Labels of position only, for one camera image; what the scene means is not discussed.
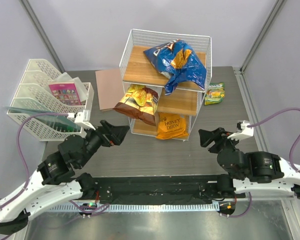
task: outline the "wooden shelf board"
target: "wooden shelf board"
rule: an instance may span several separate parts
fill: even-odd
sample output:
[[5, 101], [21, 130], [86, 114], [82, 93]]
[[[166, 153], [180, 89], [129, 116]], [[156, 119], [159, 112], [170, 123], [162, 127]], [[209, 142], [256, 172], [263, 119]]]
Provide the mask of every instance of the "wooden shelf board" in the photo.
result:
[[[188, 129], [189, 126], [189, 116], [185, 116], [186, 119], [186, 129]], [[157, 136], [158, 134], [158, 126], [152, 126], [149, 124], [144, 123], [143, 121], [136, 119], [133, 126], [132, 133], [134, 134], [141, 134], [141, 135], [150, 135], [150, 136]], [[181, 140], [187, 140], [188, 136], [175, 138], [175, 139], [181, 139]]]
[[[143, 84], [164, 87], [168, 79], [159, 73], [147, 59], [144, 50], [149, 49], [148, 46], [134, 46], [129, 58], [128, 65], [123, 76], [123, 81], [127, 83]], [[206, 54], [204, 52], [196, 52], [204, 66], [206, 66]], [[177, 89], [192, 90], [202, 92], [194, 82], [181, 82]]]
[[158, 102], [158, 112], [181, 115], [197, 115], [198, 92], [181, 89], [174, 90], [166, 96], [165, 89], [162, 90]]

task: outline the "blue chip bag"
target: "blue chip bag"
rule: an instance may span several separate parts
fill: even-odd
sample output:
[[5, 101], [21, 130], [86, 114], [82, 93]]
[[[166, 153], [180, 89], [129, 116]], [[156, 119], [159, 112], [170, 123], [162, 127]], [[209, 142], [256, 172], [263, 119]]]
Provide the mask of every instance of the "blue chip bag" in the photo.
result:
[[144, 51], [155, 69], [169, 80], [164, 86], [170, 95], [182, 82], [194, 82], [205, 89], [207, 70], [199, 57], [183, 40], [173, 40]]

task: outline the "yellow label on bag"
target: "yellow label on bag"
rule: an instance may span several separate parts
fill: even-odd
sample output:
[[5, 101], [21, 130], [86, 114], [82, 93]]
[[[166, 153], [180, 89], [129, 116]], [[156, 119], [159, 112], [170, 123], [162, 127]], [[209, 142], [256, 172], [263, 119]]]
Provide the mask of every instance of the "yellow label on bag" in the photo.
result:
[[174, 139], [189, 136], [187, 133], [187, 122], [183, 115], [171, 113], [159, 113], [157, 139]]

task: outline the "white wall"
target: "white wall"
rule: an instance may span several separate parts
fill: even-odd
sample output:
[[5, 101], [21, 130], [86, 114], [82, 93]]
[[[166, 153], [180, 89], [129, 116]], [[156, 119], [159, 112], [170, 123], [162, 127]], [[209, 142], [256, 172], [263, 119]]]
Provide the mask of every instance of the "white wall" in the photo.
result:
[[[17, 0], [0, 0], [0, 198], [26, 179], [16, 147], [18, 124], [6, 115], [28, 60], [52, 61], [26, 12]], [[33, 172], [45, 144], [27, 132], [21, 134], [21, 148]]]
[[[246, 80], [260, 120], [283, 108], [300, 108], [300, 0], [286, 2], [251, 60]], [[270, 151], [288, 160], [300, 133], [300, 113], [284, 113], [263, 129]], [[300, 143], [294, 162], [300, 164]]]
[[119, 65], [130, 29], [208, 35], [240, 67], [276, 0], [30, 0], [67, 71]]

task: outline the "snack bag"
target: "snack bag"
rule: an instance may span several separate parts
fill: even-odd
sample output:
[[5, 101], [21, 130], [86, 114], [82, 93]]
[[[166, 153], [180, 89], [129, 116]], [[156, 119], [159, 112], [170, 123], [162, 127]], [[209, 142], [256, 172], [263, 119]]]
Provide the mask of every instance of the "snack bag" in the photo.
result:
[[156, 125], [155, 113], [162, 87], [131, 84], [114, 110], [146, 124]]
[[159, 116], [157, 139], [175, 139], [189, 136], [187, 122], [183, 115], [160, 112]]
[[225, 84], [223, 82], [212, 83], [204, 97], [204, 105], [221, 103], [225, 95]]
[[147, 49], [144, 54], [154, 68], [169, 79], [164, 86], [165, 95], [170, 95], [178, 83], [188, 81], [205, 89], [207, 70], [185, 41], [173, 40]]

